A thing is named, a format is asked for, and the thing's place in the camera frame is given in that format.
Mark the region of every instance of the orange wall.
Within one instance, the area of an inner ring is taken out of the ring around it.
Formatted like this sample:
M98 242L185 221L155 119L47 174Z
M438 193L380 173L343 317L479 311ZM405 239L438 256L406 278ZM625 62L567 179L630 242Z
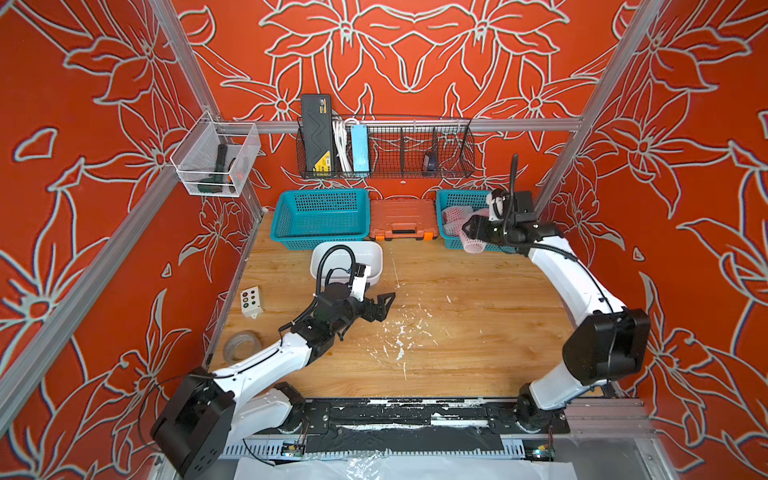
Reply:
M302 93L339 113L473 118L577 117L636 1L174 0L224 117L296 120ZM364 187L373 198L492 189L521 154L521 188L537 190L565 132L476 134L475 175L461 180L302 180L295 140L264 136L251 180L263 205L285 190Z
M2 373L200 110L144 0L0 5ZM0 439L0 476L144 475L137 419L148 440L177 384L155 387L202 363L252 226L177 185Z
M649 312L644 399L684 478L768 476L768 5L667 2L554 219Z
M252 226L242 200L178 184L0 440L0 472L143 478L149 430L203 362Z

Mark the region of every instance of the blue power strip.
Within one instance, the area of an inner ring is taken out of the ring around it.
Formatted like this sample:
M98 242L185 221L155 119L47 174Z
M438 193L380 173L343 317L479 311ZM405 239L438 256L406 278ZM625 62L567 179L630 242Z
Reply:
M370 171L368 162L368 127L353 125L352 132L352 168L355 172Z

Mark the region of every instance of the white robotic arm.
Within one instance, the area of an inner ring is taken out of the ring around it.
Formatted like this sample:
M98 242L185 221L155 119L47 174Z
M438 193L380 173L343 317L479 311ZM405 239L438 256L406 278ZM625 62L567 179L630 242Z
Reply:
M546 237L539 243L574 254L565 238ZM608 314L625 309L624 303L611 295L578 260L568 260L559 253L540 248L532 248L529 256L560 294L576 327L595 312ZM599 379L585 386L573 377L562 361L547 375L531 384L531 396L540 409L562 409L566 402L592 386L604 385L606 382L607 379Z
M538 221L530 192L514 192L517 155L512 162L509 191L488 195L490 217L472 216L462 226L473 239L514 247L530 257L562 297L576 325L563 346L563 360L544 377L520 388L515 404L518 426L538 432L550 425L573 398L642 366L650 320L642 310L627 307L600 284L579 261L568 241L552 223ZM347 283L326 284L321 290L326 258L347 250L352 268ZM355 262L350 248L327 250L317 273L315 300L294 321L290 332L249 359L209 374L194 370L181 383L154 423L152 438L185 480L202 473L227 443L264 429L290 429L304 399L287 383L265 393L279 379L309 365L343 340L355 319L383 321L394 293L378 303L363 296L370 267Z
M469 238L514 247L529 257L552 282L576 325L563 346L563 361L520 389L515 407L518 425L537 432L591 387L638 372L650 320L608 292L553 223L536 218L531 192L515 192L517 163L515 154L509 189L488 194L488 217L472 216L462 229Z
M336 250L351 258L349 281L321 288L326 259ZM257 354L213 373L198 368L187 375L170 398L151 435L176 470L192 480L204 472L227 443L300 420L304 398L287 383L268 389L285 375L309 365L333 345L356 319L383 321L394 293L365 298L371 267L356 263L346 245L331 247L319 262L315 299L294 321L280 327L280 341Z

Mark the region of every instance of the white plastic tray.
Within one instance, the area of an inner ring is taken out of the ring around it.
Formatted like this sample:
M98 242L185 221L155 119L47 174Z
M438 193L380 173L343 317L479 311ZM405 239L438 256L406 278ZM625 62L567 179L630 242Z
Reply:
M381 246L376 242L322 242L312 252L312 261L310 262L312 278L317 278L317 267L320 264L320 259L334 245L347 245L351 248L352 252L355 253L357 263L371 267L371 276L368 277L368 283L376 285L379 282L379 278L382 275L382 258L384 253ZM326 264L323 265L323 284L325 284L326 276L332 268L348 270L349 267L349 254L345 250L337 250L331 253L328 260L326 260ZM343 270L334 270L331 274L331 280L344 283L349 280L349 274Z

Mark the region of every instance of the yellow label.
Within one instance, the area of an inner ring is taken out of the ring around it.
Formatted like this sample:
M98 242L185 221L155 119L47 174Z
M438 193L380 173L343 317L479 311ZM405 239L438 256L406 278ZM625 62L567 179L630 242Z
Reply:
M327 151L317 163L315 163L315 172L330 172L331 171L331 152Z

